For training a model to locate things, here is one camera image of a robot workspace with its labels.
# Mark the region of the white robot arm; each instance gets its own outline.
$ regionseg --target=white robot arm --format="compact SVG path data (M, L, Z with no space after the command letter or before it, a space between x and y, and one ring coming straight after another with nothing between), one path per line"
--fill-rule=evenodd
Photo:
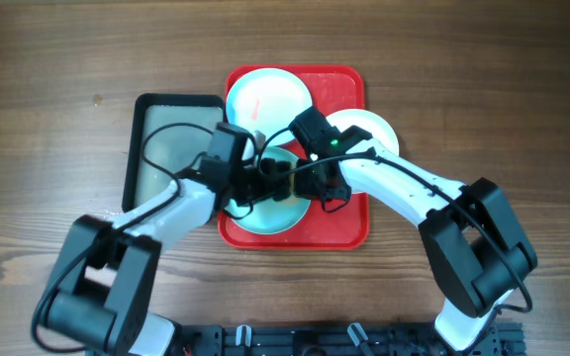
M308 174L295 176L295 181L313 179L304 166L324 162L332 182L348 187L347 198L350 189L365 192L419 229L434 278L446 296L435 328L452 349L470 347L494 316L495 307L522 284L512 275L523 279L537 265L498 187L484 179L467 186L437 177L390 153L370 133L367 136L361 129L339 133L328 127L313 107L297 117L290 130L320 158L299 162L294 171ZM199 170L174 179L155 198L108 222L85 216L72 225L33 319L33 337L41 347L38 324L103 354L161 356L166 352L176 324L146 311L159 254L206 223L230 199L265 199L282 188L279 184L289 187L294 171L265 174L256 172L256 167L247 169L242 156L247 153L248 135L220 124ZM345 142L342 151L326 145L337 139ZM489 230L490 243L484 236L467 244L462 231L470 225L464 218L469 215L460 215L460 210L471 212ZM111 286L86 278L87 267L103 266L117 271Z

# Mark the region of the black tray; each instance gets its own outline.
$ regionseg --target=black tray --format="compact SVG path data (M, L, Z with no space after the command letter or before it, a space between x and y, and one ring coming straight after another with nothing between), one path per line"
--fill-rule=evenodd
M124 212L135 208L136 187L138 186L138 171L140 169L140 150L142 149L143 129L146 109L153 105L218 107L222 109L222 121L225 120L224 100L217 95L186 95L186 94L142 94L136 100L134 121L131 130L131 143L125 177L122 208Z

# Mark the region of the wooden table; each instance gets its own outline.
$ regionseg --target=wooden table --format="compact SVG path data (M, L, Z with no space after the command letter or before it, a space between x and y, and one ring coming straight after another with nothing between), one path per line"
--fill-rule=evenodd
M539 267L533 313L502 319L530 355L570 355L570 2L47 2L0 0L0 354L40 353L30 315L72 221L119 212L139 94L223 95L243 63L325 62L361 72L404 157L506 191ZM234 250L200 228L162 258L151 309L383 322L442 303L415 228L373 202L348 252Z

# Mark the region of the plastic tray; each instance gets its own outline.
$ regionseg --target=plastic tray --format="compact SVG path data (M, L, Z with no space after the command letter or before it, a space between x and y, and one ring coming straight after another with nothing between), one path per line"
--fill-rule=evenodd
M146 120L146 109L153 105L163 105L172 107L215 107L222 110L221 117L214 121L211 118L210 121L204 118L196 118L193 124L201 125L207 129L214 129L217 122L224 119L225 105L224 100L217 95L186 95L186 94L153 94L147 93L142 94L136 100L136 105L134 107L134 121L132 123L131 129L131 144L129 147L129 158L127 161L127 173L125 177L125 188L123 192L123 212L128 212L129 210L137 206L136 190L138 189L138 184L145 184L145 182L139 182L138 173L140 171L140 151L142 149L143 143L143 131L144 131L144 121ZM199 139L202 139L202 145L208 147L210 143L210 137L206 134L200 134ZM172 152L179 154L182 152L182 145L179 147L172 147Z
M364 109L364 81L347 65L250 64L235 68L226 82L226 94L244 74L259 68L287 70L298 76L309 88L314 105L325 115L343 109ZM304 158L298 142L283 148ZM225 242L244 249L353 249L368 236L369 197L356 194L341 210L328 214L320 202L312 202L305 216L286 231L262 235L248 232L225 215L219 215L219 233Z

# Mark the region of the black cable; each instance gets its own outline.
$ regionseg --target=black cable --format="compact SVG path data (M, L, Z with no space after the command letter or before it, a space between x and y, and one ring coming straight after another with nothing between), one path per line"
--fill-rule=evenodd
M323 163L327 163L327 162L333 162L333 161L344 161L344 160L349 160L349 159L369 159L369 160L373 160L376 162L384 163L388 166L391 166L395 169L398 169L401 172L408 175L409 177L411 177L411 178L415 179L416 181L418 181L419 183L423 184L426 188L430 189L433 193L439 195L443 200L448 202L448 204L450 205L451 208L453 208L455 211L457 211L459 214L461 214L465 218L465 220L470 225L472 225L474 228L476 228L477 231L479 231L479 233L481 233L481 235L488 241L488 243L490 244L490 247L497 254L497 256L499 257L499 259L501 260L501 262L503 263L505 268L510 273L510 276L514 279L514 282L516 283L517 287L521 290L522 297L524 298L524 302L526 304L526 306L524 308L519 307L519 306L512 306L512 305L498 305L498 306L494 306L494 310L498 313L500 313L501 310L510 310L510 311L522 312L522 313L531 312L531 310L533 309L533 301L531 299L531 295L529 294L529 291L527 290L526 286L524 285L523 281L521 280L521 277L519 277L518 273L516 273L516 271L514 270L514 267L512 266L510 261L507 259L507 257L503 253L503 251L501 251L501 249L498 247L498 245L496 244L494 239L492 239L492 237L487 233L487 231L468 212L466 212L463 208L461 208L458 204L456 204L456 202L452 198L450 198L447 194L441 192L437 186L432 185L426 179L420 177L419 175L417 175L415 172L411 171L410 169L408 169L408 168L406 168L400 164L397 164L393 161L390 161L386 158L383 158L383 157L370 156L370 155L365 154L365 153L351 153L351 154L345 154L345 155L340 155L340 156L334 156L334 157L319 159L319 160L313 161L307 165L296 167L296 168L291 169L287 172L280 173L279 175L274 176L271 179L274 179L274 180L280 179L280 178L283 178L285 176L289 176L291 174L300 172L302 170L310 169L310 168L312 168L316 165L319 165L319 164L323 164Z
M327 210L327 209L325 208L326 202L327 202L327 198L323 197L323 198L321 199L321 208L323 208L323 212L325 212L325 213L327 213L327 214L331 214L331 213L335 213L335 212L337 212L338 210L340 210L340 209L346 207L346 205L348 204L349 201L350 201L350 200L347 200L347 201L345 201L344 203L340 204L339 206L337 206L337 207L335 207L335 208L333 208L333 209Z
M175 181L175 184L177 185L177 189L175 190L173 195L171 197L169 197L168 199L166 199L164 202L155 206L154 208L147 211L146 213L143 213L142 215L138 216L137 218L134 218L130 222L127 222L124 225L118 227L117 229L112 231L112 233L109 236L103 238L102 240L95 241L91 246L87 247L85 250L80 252L76 257L74 257L62 270L60 270L60 272L58 272L58 274L54 278L54 281L46 288L46 291L44 292L42 297L39 299L39 302L37 303L37 307L35 308L35 312L33 314L32 322L31 322L31 326L30 326L30 334L32 336L32 339L44 351L50 352L50 353L55 353L55 354L65 354L65 353L82 352L82 351L87 350L87 347L85 347L85 346L70 347L70 348L56 348L56 347L52 347L52 346L45 344L41 340L41 338L39 337L39 318L41 316L43 309L46 307L46 304L48 303L48 301L50 301L54 298L54 294L56 292L56 288L58 287L58 285L65 279L65 277L67 277L67 275L83 259L85 259L85 258L93 255L94 253L98 252L107 243L112 241L113 237L120 235L125 230L137 225L138 223L141 223L146 218L148 218L148 217L152 216L153 214L159 212L160 210L164 209L169 204L171 204L175 199L179 198L181 185L180 185L178 176L181 175L181 173L184 172L186 169L189 169L190 167L192 167L201 156L206 154L206 152L200 152L199 154L197 154L195 156L195 158L193 159L193 161L190 163L190 165L188 165L187 167L180 170L178 172L178 174L174 174L174 173L170 172L169 170L167 170L166 168L161 167L160 165L158 165L158 164L152 162L151 160L149 160L148 158L146 158L146 155L144 154L144 152L146 150L146 146L148 145L148 142L150 141L150 139L152 137L154 137L156 134L158 134L159 132L162 132L166 129L170 129L170 128L174 128L174 127L190 127L190 128L201 130L201 131L208 133L208 134L213 134L213 132L211 132L210 130L203 128L203 127L200 127L200 126L195 125L195 124L173 123L173 124L168 124L168 125L164 125L162 127L157 128L156 130L154 130L152 133L150 133L144 139L144 141L142 142L142 149L141 149L142 161L149 164L150 166L158 169L159 171L165 173L166 175L168 175L171 180Z
M270 136L265 143L263 144L263 147L258 151L258 156L256 159L256 166L258 167L258 173L260 175L262 175L263 177L267 176L267 174L263 173L263 170L261 169L261 159L263 158L263 152L265 152L265 148L267 148L267 145L273 140L275 139L278 135L286 133L289 131L289 128L285 128L285 129L281 129L279 131L277 131L276 133L274 133L272 136Z

